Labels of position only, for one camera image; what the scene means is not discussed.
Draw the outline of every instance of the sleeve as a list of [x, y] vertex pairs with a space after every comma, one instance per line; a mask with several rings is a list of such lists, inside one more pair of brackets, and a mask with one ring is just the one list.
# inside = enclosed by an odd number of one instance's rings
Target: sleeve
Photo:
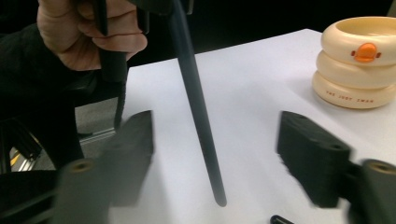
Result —
[[0, 120], [55, 99], [89, 73], [64, 66], [44, 45], [36, 24], [0, 36]]

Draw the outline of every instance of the dark background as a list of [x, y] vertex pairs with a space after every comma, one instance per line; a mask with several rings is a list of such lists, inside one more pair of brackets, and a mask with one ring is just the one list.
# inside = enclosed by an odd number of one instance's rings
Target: dark background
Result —
[[[304, 28], [322, 32], [335, 21], [358, 16], [386, 16], [392, 0], [195, 0], [188, 23], [196, 53], [230, 47]], [[0, 0], [0, 33], [35, 22], [37, 0]], [[175, 58], [166, 18], [150, 15], [148, 47], [129, 65]]]

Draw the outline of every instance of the black plastic part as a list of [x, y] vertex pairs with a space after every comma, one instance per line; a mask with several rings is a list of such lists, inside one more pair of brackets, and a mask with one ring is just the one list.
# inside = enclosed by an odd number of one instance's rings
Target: black plastic part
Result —
[[147, 35], [149, 33], [149, 12], [142, 10], [140, 7], [138, 7], [136, 14], [137, 26], [144, 35]]
[[6, 126], [8, 126], [8, 134], [13, 136], [13, 146], [25, 159], [35, 160], [40, 155], [42, 147], [31, 135], [28, 128], [17, 119], [9, 119], [6, 121]]
[[396, 223], [396, 167], [377, 160], [365, 160], [358, 175], [359, 206], [368, 223]]
[[99, 49], [103, 80], [125, 82], [128, 76], [126, 53]]
[[273, 215], [270, 219], [271, 224], [293, 224], [292, 222], [288, 221], [287, 219], [279, 216]]
[[282, 112], [277, 153], [315, 205], [337, 205], [339, 182], [350, 164], [350, 151], [307, 117]]
[[[94, 0], [93, 12], [95, 24], [102, 35], [107, 35], [106, 0]], [[125, 82], [128, 76], [126, 53], [99, 49], [103, 80], [108, 82]]]
[[137, 203], [154, 153], [152, 133], [151, 112], [145, 111], [128, 119], [103, 145], [100, 167], [107, 177], [114, 206]]
[[43, 209], [49, 208], [51, 205], [52, 198], [55, 195], [55, 190], [48, 191], [41, 195], [38, 195], [27, 202], [18, 204], [10, 210], [0, 214], [0, 223], [2, 224], [15, 224], [15, 223], [42, 223], [35, 221], [36, 217], [40, 217], [39, 214], [47, 214], [42, 219], [50, 219], [52, 210]]
[[178, 0], [174, 0], [174, 11], [168, 22], [212, 190], [218, 205], [225, 206], [227, 200], [192, 48], [190, 31], [183, 7]]
[[194, 0], [180, 0], [186, 15], [191, 15], [194, 11]]
[[367, 216], [363, 210], [361, 210], [360, 205], [350, 204], [347, 210], [347, 223], [348, 224], [370, 224], [368, 222]]
[[98, 159], [63, 168], [51, 224], [107, 224], [108, 208], [138, 200], [153, 154], [151, 112], [130, 117]]
[[169, 15], [172, 11], [172, 0], [128, 0], [135, 6], [158, 15]]
[[9, 151], [11, 144], [9, 143], [7, 129], [4, 125], [0, 125], [0, 175], [10, 173], [10, 157]]

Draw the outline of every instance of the white table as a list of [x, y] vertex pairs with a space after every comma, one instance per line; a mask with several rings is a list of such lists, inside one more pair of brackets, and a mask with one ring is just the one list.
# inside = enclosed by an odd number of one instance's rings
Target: white table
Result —
[[228, 204], [216, 204], [177, 60], [130, 70], [124, 117], [152, 110], [155, 154], [139, 204], [112, 223], [346, 223], [348, 203], [315, 207], [276, 154], [280, 112], [309, 117], [354, 148], [351, 160], [396, 164], [396, 102], [369, 110], [330, 105], [311, 77], [321, 33], [276, 36], [196, 55]]

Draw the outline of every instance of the black handle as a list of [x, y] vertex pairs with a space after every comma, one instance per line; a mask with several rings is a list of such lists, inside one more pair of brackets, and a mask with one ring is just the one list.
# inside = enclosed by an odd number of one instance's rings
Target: black handle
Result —
[[125, 52], [99, 49], [99, 57], [104, 81], [122, 82], [127, 79], [128, 65]]

